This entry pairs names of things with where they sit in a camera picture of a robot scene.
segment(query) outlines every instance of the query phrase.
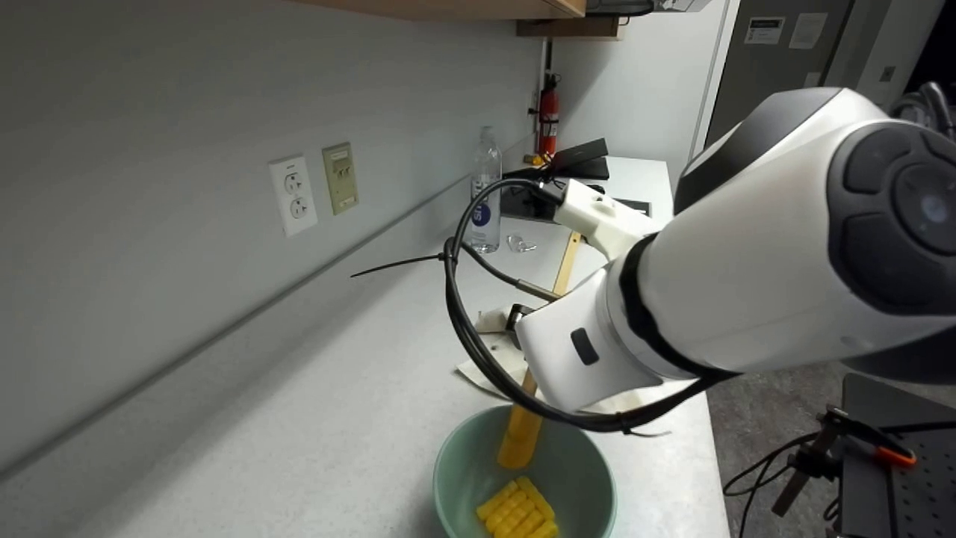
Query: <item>kitchen counter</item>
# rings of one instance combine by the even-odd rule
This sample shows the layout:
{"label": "kitchen counter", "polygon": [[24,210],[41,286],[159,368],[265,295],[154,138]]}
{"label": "kitchen counter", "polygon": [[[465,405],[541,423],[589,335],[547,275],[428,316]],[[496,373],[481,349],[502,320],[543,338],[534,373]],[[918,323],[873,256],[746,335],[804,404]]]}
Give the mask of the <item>kitchen counter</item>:
{"label": "kitchen counter", "polygon": [[[611,169],[625,175],[643,169],[637,192],[659,196],[650,210],[670,217],[664,163],[650,174],[640,162],[617,157]],[[550,284],[565,240],[562,228],[504,217],[502,247],[490,259]],[[593,266],[601,256],[586,247],[574,280]],[[441,534],[431,503],[434,456],[459,420],[502,401],[454,377],[454,365],[465,355],[445,320],[438,263],[338,284],[351,299],[332,305],[338,307],[332,323],[274,359],[268,377],[77,534]],[[462,263],[459,286],[474,310],[520,299],[477,275],[472,263]],[[650,431],[667,434],[656,440],[592,435],[616,482],[616,534],[728,534],[707,396],[687,401]]]}

